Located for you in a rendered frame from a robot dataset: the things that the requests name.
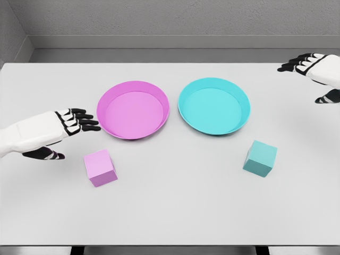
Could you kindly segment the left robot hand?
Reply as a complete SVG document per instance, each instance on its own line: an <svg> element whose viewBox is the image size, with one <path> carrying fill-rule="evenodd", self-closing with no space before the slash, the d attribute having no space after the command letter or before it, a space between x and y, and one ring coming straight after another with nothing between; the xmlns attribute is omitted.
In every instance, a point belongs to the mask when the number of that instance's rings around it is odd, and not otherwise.
<svg viewBox="0 0 340 255"><path fill-rule="evenodd" d="M48 111L20 121L15 127L18 137L13 142L13 150L40 160L65 159L64 154L49 146L81 132L101 130L94 116L80 108Z"/></svg>

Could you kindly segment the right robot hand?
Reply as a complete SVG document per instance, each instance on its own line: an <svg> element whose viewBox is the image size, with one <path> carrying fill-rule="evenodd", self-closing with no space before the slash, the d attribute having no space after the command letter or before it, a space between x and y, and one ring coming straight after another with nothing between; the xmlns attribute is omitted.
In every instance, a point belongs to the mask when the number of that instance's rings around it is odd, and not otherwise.
<svg viewBox="0 0 340 255"><path fill-rule="evenodd" d="M278 72L296 72L332 90L317 98L316 104L340 103L340 56L305 53L290 59L277 69Z"/></svg>

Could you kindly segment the pink cube block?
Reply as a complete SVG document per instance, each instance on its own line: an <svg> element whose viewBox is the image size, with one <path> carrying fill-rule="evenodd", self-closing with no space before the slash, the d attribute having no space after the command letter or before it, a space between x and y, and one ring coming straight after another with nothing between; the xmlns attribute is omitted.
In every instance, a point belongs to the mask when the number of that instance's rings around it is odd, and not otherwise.
<svg viewBox="0 0 340 255"><path fill-rule="evenodd" d="M118 180L115 167L107 149L83 157L87 177L94 187Z"/></svg>

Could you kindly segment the pink round plate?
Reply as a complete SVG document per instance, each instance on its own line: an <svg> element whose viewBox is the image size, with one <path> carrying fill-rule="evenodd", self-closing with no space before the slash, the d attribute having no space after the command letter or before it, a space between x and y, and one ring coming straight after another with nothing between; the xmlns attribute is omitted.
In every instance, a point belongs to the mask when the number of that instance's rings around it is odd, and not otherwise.
<svg viewBox="0 0 340 255"><path fill-rule="evenodd" d="M157 132L169 116L169 100L157 86L127 81L107 90L97 104L100 126L110 135L136 140Z"/></svg>

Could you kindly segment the teal cube block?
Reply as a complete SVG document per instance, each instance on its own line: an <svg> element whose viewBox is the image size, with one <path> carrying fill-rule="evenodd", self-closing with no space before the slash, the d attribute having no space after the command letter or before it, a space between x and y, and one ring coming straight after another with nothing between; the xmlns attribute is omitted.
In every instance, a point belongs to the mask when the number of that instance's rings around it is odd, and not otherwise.
<svg viewBox="0 0 340 255"><path fill-rule="evenodd" d="M277 148L254 140L248 150L243 169L261 177L266 177L273 169Z"/></svg>

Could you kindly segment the cyan round plate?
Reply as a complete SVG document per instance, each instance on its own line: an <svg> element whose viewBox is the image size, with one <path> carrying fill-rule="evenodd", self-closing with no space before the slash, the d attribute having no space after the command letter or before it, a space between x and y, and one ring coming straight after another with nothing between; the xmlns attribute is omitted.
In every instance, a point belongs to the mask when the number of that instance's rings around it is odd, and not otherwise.
<svg viewBox="0 0 340 255"><path fill-rule="evenodd" d="M178 111L199 132L227 135L246 124L251 105L246 93L236 84L221 78L202 78L181 91Z"/></svg>

